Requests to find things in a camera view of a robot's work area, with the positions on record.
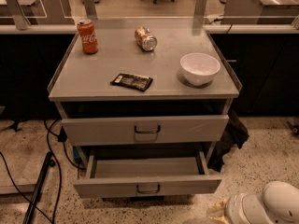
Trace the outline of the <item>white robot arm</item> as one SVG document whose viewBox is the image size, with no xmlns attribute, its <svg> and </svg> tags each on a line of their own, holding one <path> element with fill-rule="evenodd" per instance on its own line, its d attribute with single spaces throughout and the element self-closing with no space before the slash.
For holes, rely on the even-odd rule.
<svg viewBox="0 0 299 224">
<path fill-rule="evenodd" d="M 207 209 L 215 224 L 299 224 L 299 189 L 272 181 L 257 193 L 239 193 Z"/>
</svg>

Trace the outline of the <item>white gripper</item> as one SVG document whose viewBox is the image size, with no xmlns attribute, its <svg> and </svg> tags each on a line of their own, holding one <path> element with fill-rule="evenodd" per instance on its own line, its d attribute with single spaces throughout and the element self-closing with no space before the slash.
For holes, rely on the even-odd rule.
<svg viewBox="0 0 299 224">
<path fill-rule="evenodd" d="M 261 193 L 239 193 L 216 202 L 206 216 L 213 224 L 270 224 Z"/>
</svg>

